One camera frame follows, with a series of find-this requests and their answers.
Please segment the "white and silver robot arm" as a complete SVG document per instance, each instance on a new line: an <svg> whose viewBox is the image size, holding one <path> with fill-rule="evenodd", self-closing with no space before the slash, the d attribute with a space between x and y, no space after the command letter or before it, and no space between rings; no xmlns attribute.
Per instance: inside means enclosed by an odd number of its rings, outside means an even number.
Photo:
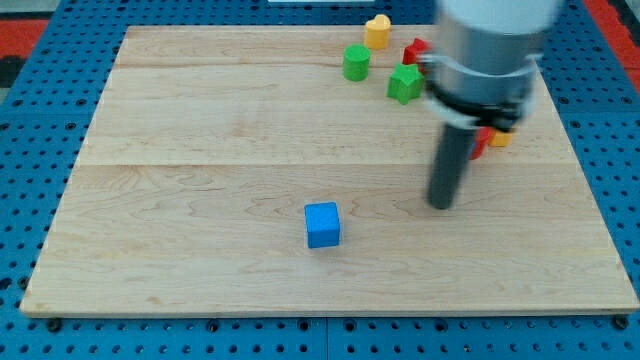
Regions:
<svg viewBox="0 0 640 360"><path fill-rule="evenodd" d="M427 104L447 127L509 131L534 107L536 61L560 0L441 0Z"/></svg>

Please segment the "yellow block behind arm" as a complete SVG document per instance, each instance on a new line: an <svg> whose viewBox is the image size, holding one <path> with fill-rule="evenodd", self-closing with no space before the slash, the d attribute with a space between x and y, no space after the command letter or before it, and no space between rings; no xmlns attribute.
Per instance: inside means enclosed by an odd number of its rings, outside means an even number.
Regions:
<svg viewBox="0 0 640 360"><path fill-rule="evenodd" d="M490 147L507 147L511 144L513 136L513 132L493 130L488 145Z"/></svg>

